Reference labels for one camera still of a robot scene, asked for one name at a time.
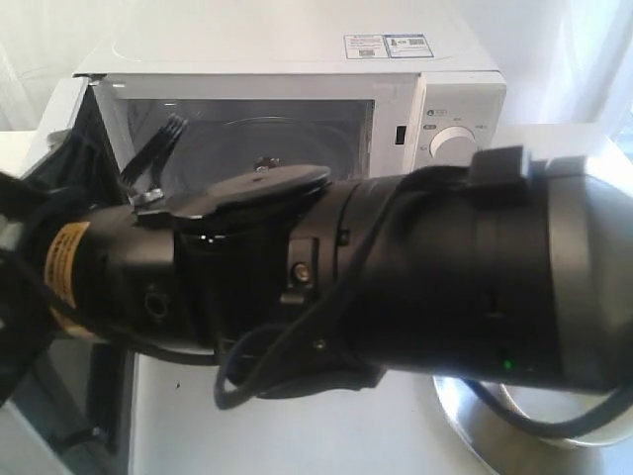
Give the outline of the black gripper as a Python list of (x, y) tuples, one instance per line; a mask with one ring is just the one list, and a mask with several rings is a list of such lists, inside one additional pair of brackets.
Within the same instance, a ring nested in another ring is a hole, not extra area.
[(57, 339), (94, 339), (166, 362), (212, 366), (198, 284), (179, 236), (83, 188), (1, 178), (1, 392)]

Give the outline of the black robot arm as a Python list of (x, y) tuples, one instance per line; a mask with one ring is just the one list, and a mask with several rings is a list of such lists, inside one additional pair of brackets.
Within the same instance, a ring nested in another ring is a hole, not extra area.
[(229, 407), (387, 369), (605, 393), (632, 382), (632, 164), (535, 161), (333, 182), (251, 172), (149, 205), (1, 180), (1, 394), (64, 333), (221, 368)]

